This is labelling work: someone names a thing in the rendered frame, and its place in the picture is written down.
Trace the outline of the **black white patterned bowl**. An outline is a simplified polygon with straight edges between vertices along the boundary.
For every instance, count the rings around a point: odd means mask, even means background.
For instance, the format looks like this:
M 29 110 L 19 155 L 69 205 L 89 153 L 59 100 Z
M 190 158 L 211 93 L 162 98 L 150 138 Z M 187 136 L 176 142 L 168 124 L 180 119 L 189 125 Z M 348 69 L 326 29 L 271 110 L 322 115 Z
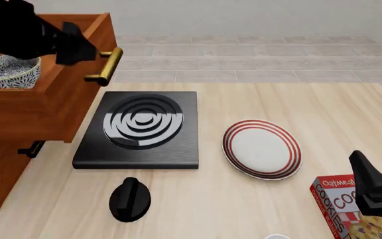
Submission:
M 0 89 L 31 89 L 40 77 L 41 58 L 0 56 Z

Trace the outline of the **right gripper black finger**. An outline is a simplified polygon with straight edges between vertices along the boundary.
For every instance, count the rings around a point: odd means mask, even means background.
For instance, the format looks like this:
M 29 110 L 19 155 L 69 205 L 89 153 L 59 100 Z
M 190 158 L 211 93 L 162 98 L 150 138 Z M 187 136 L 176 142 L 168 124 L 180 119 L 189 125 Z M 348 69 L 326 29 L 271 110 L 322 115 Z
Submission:
M 349 156 L 356 196 L 382 197 L 382 173 L 380 173 L 361 151 L 353 151 Z

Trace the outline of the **white plate with red rings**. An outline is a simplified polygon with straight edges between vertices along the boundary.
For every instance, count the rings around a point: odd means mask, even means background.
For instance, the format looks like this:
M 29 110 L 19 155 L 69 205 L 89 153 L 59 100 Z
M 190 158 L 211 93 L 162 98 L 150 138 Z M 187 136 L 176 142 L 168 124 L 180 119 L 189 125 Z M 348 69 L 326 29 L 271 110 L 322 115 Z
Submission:
M 293 135 L 261 119 L 230 125 L 222 136 L 222 151 L 236 169 L 265 181 L 287 179 L 302 167 L 302 148 Z

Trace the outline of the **round black stove knob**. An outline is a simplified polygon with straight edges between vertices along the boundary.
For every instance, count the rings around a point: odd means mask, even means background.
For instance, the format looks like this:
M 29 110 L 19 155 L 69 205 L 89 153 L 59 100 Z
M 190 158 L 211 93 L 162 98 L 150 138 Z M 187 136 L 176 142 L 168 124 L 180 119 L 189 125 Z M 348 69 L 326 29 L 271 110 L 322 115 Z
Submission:
M 109 199 L 109 210 L 120 222 L 134 222 L 142 218 L 150 206 L 150 190 L 134 177 L 127 177 Z

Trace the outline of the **red oatmeal cookies box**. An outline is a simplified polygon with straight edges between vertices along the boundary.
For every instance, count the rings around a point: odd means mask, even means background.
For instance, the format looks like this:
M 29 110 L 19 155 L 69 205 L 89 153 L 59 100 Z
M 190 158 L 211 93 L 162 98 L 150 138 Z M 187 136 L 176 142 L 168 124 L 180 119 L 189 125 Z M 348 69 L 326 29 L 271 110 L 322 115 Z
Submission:
M 316 177 L 310 192 L 334 239 L 382 239 L 382 217 L 366 216 L 356 205 L 353 175 Z

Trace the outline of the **open wooden drawer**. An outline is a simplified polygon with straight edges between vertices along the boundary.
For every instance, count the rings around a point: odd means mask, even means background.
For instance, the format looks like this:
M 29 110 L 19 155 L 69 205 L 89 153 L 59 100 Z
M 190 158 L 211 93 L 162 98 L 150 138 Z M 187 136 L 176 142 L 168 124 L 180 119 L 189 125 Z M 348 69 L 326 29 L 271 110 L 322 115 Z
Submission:
M 55 60 L 53 55 L 41 58 L 33 88 L 0 89 L 0 141 L 73 139 L 100 88 L 85 77 L 102 73 L 108 58 L 73 66 Z

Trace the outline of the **flat black stove plate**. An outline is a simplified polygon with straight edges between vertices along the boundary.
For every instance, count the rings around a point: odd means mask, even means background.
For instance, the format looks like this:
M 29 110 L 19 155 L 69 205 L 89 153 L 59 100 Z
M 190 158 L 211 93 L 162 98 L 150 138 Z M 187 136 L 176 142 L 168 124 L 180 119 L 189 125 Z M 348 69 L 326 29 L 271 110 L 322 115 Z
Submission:
M 75 169 L 197 169 L 193 91 L 107 91 L 72 160 Z

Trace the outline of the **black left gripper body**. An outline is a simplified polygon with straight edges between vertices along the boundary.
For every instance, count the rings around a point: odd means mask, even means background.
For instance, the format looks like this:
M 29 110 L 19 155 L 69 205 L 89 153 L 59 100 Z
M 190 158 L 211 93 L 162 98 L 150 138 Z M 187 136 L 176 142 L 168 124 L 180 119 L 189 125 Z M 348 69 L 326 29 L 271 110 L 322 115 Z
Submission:
M 56 63 L 75 65 L 96 59 L 96 47 L 82 34 L 75 23 L 64 21 L 62 30 L 56 35 Z

